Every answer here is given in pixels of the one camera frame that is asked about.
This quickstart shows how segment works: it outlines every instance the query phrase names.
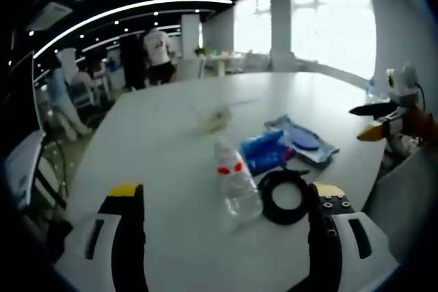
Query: computer monitor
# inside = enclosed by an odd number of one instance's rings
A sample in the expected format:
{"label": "computer monitor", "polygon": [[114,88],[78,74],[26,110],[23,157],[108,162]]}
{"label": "computer monitor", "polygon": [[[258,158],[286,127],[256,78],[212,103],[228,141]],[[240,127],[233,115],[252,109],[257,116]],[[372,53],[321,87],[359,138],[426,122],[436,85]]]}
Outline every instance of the computer monitor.
{"label": "computer monitor", "polygon": [[2,83],[0,155],[17,207],[30,203],[44,137],[35,101],[33,52],[13,64]]}

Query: plastic water bottle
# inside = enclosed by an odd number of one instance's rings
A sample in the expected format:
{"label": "plastic water bottle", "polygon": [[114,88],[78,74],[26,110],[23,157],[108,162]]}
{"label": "plastic water bottle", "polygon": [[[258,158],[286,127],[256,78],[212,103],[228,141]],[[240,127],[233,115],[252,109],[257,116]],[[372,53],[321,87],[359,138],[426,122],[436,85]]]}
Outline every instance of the plastic water bottle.
{"label": "plastic water bottle", "polygon": [[372,77],[370,80],[368,80],[367,83],[367,102],[373,103],[375,96],[376,96],[376,84],[374,81],[374,77]]}
{"label": "plastic water bottle", "polygon": [[224,141],[215,145],[218,183],[232,221],[247,222],[263,211],[259,191],[240,153]]}

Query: black shorts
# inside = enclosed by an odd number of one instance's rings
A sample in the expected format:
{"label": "black shorts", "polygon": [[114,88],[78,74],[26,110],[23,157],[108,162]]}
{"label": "black shorts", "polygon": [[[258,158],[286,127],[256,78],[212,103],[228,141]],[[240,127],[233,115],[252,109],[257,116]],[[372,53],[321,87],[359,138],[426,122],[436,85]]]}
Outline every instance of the black shorts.
{"label": "black shorts", "polygon": [[158,81],[161,82],[161,84],[169,83],[174,73],[175,68],[170,62],[156,66],[150,66],[149,83],[151,85],[157,85]]}

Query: water bottle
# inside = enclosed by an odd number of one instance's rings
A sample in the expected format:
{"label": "water bottle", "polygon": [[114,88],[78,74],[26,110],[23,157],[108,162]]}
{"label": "water bottle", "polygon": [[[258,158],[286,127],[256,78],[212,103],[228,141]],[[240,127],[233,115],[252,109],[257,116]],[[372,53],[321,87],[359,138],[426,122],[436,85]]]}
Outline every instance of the water bottle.
{"label": "water bottle", "polygon": [[218,183],[225,209],[236,223],[255,219],[263,211],[259,191],[241,154],[224,141],[215,145]]}
{"label": "water bottle", "polygon": [[373,103],[376,96],[376,84],[374,82],[374,77],[368,80],[367,83],[367,101],[368,103]]}

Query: man in white shirt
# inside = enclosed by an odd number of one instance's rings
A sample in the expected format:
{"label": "man in white shirt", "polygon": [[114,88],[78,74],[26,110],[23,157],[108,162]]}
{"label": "man in white shirt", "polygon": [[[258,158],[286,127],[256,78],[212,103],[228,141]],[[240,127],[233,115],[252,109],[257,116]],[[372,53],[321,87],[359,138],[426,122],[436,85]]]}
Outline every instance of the man in white shirt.
{"label": "man in white shirt", "polygon": [[149,58],[149,83],[162,85],[172,81],[175,68],[170,61],[170,38],[166,32],[152,29],[144,37],[144,48]]}

